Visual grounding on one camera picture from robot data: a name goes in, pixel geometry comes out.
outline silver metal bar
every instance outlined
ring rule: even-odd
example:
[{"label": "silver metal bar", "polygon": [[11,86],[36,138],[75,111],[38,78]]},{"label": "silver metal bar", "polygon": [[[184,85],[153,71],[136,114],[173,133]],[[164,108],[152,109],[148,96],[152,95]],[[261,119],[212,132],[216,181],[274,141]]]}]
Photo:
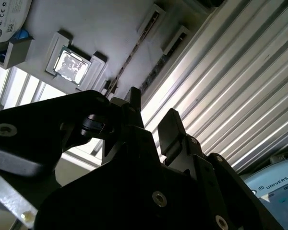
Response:
[{"label": "silver metal bar", "polygon": [[16,219],[13,225],[11,226],[10,230],[20,230],[23,226],[22,222],[19,219]]},{"label": "silver metal bar", "polygon": [[103,140],[100,140],[97,145],[95,146],[95,148],[93,149],[93,151],[91,152],[91,155],[96,156],[96,154],[99,152],[99,150],[102,148],[103,145]]},{"label": "silver metal bar", "polygon": [[25,80],[24,80],[24,85],[23,87],[21,88],[21,91],[20,91],[20,94],[19,94],[19,97],[17,99],[17,102],[16,102],[16,106],[19,106],[23,97],[24,97],[24,92],[28,86],[28,83],[29,83],[29,80],[30,80],[30,77],[31,75],[30,74],[27,74],[27,76],[25,77]]},{"label": "silver metal bar", "polygon": [[16,69],[15,68],[11,68],[8,70],[7,72],[7,76],[2,88],[2,92],[0,95],[0,110],[4,109],[4,106],[6,104],[6,100],[9,96],[11,87],[13,85],[14,79],[15,79],[15,74],[16,74]]},{"label": "silver metal bar", "polygon": [[28,181],[0,171],[0,203],[29,229],[33,228],[37,210],[44,200],[60,187],[54,173]]},{"label": "silver metal bar", "polygon": [[37,85],[37,88],[35,90],[35,93],[34,93],[34,95],[32,97],[31,103],[39,102],[40,97],[42,96],[43,91],[45,89],[45,86],[46,86],[46,83],[44,83],[43,81],[39,81],[39,83]]},{"label": "silver metal bar", "polygon": [[33,228],[37,209],[0,176],[0,202],[29,229]]}]

